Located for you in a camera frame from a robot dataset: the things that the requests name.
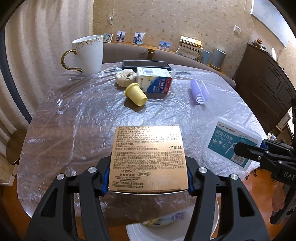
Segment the light switch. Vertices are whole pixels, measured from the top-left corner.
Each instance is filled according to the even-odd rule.
[[[234,26],[234,32],[236,32],[236,33],[238,33],[238,34],[240,34],[241,33],[241,28],[240,27],[238,27],[238,26]]]

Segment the human hand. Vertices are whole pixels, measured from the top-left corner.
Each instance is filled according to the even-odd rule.
[[[274,212],[278,212],[285,206],[286,193],[284,190],[284,184],[278,182],[274,189],[274,195],[272,196],[272,209]]]

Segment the mug handle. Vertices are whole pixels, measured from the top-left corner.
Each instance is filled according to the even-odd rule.
[[[67,55],[68,53],[70,53],[70,52],[73,52],[75,55],[77,54],[76,49],[71,49],[71,50],[66,51],[66,52],[62,55],[62,58],[61,58],[61,64],[62,64],[62,66],[63,66],[65,69],[67,69],[67,70],[77,70],[77,71],[79,71],[80,73],[82,73],[82,69],[81,69],[81,68],[69,68],[69,67],[67,67],[67,66],[65,65],[65,57],[66,57],[66,55]]]

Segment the dark blue curtain strip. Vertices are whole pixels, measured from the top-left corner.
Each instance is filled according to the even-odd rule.
[[[8,61],[6,55],[6,47],[5,47],[5,27],[3,28],[2,32],[0,32],[0,71],[4,78],[5,84],[13,98],[15,104],[17,105],[18,109],[25,117],[28,123],[31,123],[32,117],[28,112],[20,94],[15,86],[15,82],[13,81]]]

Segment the beige scrunchie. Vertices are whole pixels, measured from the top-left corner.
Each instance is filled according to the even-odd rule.
[[[127,87],[135,83],[137,74],[132,69],[124,69],[116,74],[116,83],[119,86]]]

